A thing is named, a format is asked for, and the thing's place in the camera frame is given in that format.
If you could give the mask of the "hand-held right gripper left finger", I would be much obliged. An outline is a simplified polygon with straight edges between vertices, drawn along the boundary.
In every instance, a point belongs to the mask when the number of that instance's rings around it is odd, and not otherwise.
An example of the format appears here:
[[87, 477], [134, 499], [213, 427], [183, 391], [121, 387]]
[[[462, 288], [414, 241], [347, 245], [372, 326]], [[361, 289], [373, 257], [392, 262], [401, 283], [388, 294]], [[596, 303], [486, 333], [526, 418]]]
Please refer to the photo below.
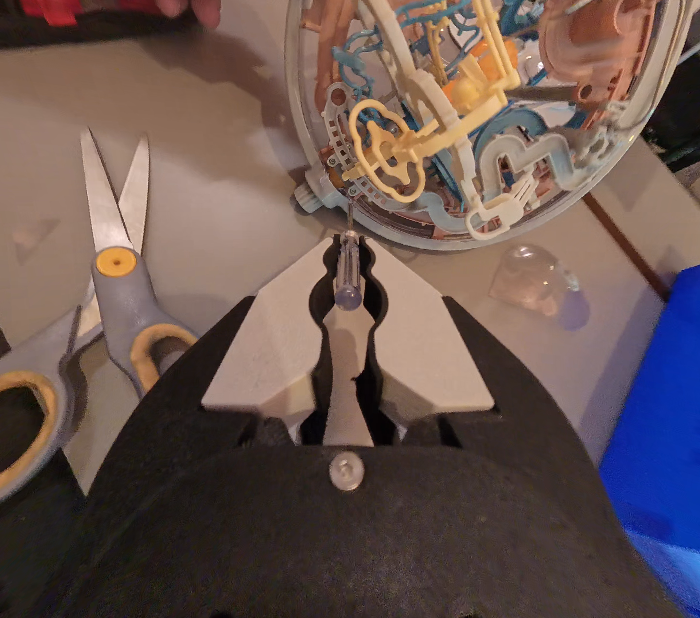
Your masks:
[[262, 287], [202, 399], [207, 410], [277, 418], [298, 442], [326, 433], [333, 367], [324, 318], [333, 307], [336, 238]]

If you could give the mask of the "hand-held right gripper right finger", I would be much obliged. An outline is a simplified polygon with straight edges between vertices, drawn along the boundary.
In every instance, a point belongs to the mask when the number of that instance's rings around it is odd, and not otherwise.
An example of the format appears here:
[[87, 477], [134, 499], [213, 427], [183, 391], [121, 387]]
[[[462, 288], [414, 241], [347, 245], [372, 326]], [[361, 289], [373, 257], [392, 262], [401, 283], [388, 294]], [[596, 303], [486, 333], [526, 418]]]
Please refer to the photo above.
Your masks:
[[492, 410], [443, 295], [373, 239], [361, 239], [360, 261], [373, 324], [355, 389], [372, 444], [429, 417]]

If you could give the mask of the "clear-handled screwdriver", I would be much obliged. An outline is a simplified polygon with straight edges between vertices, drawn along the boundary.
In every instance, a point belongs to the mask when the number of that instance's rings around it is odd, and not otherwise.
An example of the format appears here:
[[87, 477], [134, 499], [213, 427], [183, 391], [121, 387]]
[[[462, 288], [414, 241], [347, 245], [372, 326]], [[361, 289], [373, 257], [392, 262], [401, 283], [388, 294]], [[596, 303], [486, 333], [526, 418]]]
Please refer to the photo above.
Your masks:
[[347, 209], [347, 226], [339, 238], [339, 253], [335, 279], [335, 305], [350, 312], [363, 301], [361, 290], [360, 235], [354, 229], [354, 205]]

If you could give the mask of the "marble maze ball toy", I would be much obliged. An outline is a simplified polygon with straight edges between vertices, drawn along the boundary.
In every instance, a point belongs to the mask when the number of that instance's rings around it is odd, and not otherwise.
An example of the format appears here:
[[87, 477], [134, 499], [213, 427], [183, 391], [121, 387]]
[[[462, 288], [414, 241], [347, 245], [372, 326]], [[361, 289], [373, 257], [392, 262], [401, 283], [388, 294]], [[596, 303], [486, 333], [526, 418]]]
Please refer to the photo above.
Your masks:
[[285, 75], [323, 206], [418, 249], [585, 196], [668, 86], [694, 0], [289, 0]]

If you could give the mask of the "small clear plastic shell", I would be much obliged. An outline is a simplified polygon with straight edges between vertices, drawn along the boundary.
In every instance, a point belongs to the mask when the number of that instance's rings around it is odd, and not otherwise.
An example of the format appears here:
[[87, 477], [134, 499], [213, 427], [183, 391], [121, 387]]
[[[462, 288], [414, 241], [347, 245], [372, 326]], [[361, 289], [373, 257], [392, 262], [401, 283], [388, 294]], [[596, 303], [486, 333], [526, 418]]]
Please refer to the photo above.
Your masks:
[[577, 331], [590, 320], [590, 303], [578, 277], [550, 251], [537, 245], [517, 245], [501, 256], [489, 296], [529, 310]]

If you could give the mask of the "grey orange scissors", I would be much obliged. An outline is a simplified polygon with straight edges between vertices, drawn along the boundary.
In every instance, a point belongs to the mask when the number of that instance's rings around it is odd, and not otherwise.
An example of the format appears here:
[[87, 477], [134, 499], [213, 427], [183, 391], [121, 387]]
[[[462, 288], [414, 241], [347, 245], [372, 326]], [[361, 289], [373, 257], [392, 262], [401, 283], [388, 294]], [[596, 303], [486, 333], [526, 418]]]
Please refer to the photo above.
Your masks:
[[81, 133], [85, 190], [95, 255], [83, 301], [1, 358], [1, 391], [29, 389], [42, 411], [27, 450], [1, 472], [1, 501], [25, 487], [72, 437], [82, 414], [69, 369], [102, 336], [110, 360], [142, 399], [161, 374], [153, 347], [197, 336], [159, 306], [141, 255], [148, 209], [150, 148], [142, 137], [119, 195], [113, 190], [92, 131]]

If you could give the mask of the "blue storage bin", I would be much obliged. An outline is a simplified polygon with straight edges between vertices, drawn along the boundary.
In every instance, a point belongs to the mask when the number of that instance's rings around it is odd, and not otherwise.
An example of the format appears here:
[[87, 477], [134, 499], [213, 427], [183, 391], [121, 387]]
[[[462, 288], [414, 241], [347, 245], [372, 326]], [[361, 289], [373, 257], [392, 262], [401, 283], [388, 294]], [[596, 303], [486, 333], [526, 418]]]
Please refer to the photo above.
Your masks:
[[699, 266], [678, 274], [599, 472], [628, 538], [699, 616]]

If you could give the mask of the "triangular clear plastic scrap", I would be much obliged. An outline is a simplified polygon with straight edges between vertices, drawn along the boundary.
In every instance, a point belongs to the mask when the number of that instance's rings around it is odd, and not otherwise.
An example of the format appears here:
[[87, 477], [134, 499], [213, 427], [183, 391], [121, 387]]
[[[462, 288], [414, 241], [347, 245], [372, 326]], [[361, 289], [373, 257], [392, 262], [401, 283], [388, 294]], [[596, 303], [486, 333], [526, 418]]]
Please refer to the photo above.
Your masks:
[[11, 237], [17, 263], [24, 265], [59, 224], [60, 220], [57, 218], [45, 218], [16, 226], [12, 230]]

